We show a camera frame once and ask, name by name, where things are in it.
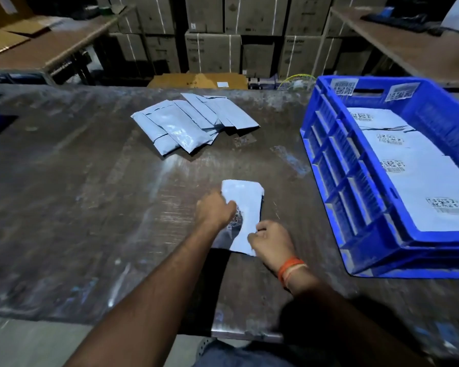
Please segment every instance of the yellow fan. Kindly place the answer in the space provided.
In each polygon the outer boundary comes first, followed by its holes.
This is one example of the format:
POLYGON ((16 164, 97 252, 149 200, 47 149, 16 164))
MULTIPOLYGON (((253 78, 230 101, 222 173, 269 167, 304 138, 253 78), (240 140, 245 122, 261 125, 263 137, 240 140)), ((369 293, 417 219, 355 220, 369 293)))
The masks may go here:
POLYGON ((315 87, 316 78, 311 75, 294 75, 286 78, 277 90, 287 91, 312 91, 315 87))

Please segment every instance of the blue crate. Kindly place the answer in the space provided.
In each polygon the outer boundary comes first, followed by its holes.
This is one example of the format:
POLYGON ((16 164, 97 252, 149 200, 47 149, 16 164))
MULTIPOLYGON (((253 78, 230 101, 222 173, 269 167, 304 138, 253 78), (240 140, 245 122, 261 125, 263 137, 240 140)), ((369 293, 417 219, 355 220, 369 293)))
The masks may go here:
POLYGON ((459 102, 421 78, 321 76, 300 129, 347 271, 359 277, 459 278, 459 231, 419 231, 347 107, 392 110, 459 167, 459 102), (358 79, 338 96, 332 79, 358 79), (419 83, 386 102, 391 86, 419 83))

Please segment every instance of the wooden table top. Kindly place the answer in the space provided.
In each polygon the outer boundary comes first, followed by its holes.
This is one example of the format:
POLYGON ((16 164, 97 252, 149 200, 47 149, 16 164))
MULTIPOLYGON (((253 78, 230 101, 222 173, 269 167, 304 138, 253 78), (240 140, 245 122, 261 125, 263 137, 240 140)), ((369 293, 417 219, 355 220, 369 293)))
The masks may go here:
MULTIPOLYGON (((427 352, 459 356, 459 280, 345 271, 299 133, 309 94, 225 90, 261 127, 162 158, 130 115, 182 99, 179 89, 0 85, 0 93, 0 114, 18 116, 0 134, 0 316, 96 323, 184 239, 198 198, 231 178, 263 186, 261 218, 289 229, 318 277, 427 352)), ((259 259, 211 250, 181 333, 279 340, 290 299, 259 259)))
POLYGON ((133 9, 134 6, 128 6, 119 15, 80 21, 84 25, 79 29, 72 27, 71 30, 52 30, 4 51, 0 53, 0 73, 48 71, 90 44, 133 9))
POLYGON ((459 87, 458 32, 445 31, 441 37, 435 37, 360 19, 382 8, 332 7, 330 10, 412 76, 429 78, 445 87, 459 87))

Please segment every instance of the floor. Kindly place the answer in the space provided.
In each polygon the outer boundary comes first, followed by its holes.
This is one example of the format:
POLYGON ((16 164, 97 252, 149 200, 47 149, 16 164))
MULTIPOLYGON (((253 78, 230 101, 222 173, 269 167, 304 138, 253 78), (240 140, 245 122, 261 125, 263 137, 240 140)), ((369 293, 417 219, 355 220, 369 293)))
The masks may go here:
MULTIPOLYGON (((0 367, 61 367, 90 331, 78 324, 0 318, 0 367)), ((165 367, 189 367, 202 337, 178 335, 165 367)), ((233 346, 242 340, 221 339, 233 346)))

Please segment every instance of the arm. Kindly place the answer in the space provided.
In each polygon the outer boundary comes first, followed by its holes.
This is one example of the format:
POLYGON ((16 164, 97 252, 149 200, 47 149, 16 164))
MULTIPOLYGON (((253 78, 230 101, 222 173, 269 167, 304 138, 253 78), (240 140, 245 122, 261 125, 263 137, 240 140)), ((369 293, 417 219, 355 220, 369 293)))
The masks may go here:
POLYGON ((162 366, 212 242, 235 212, 219 191, 198 201, 188 237, 92 329, 65 367, 162 366))
MULTIPOLYGON (((248 240, 267 267, 277 273, 290 258, 294 247, 287 230, 272 221, 257 225, 257 233, 248 240)), ((313 317, 313 330, 325 338, 343 365, 430 366, 396 338, 371 321, 343 296, 322 283, 306 267, 292 267, 283 276, 289 291, 300 302, 308 317, 313 317)))

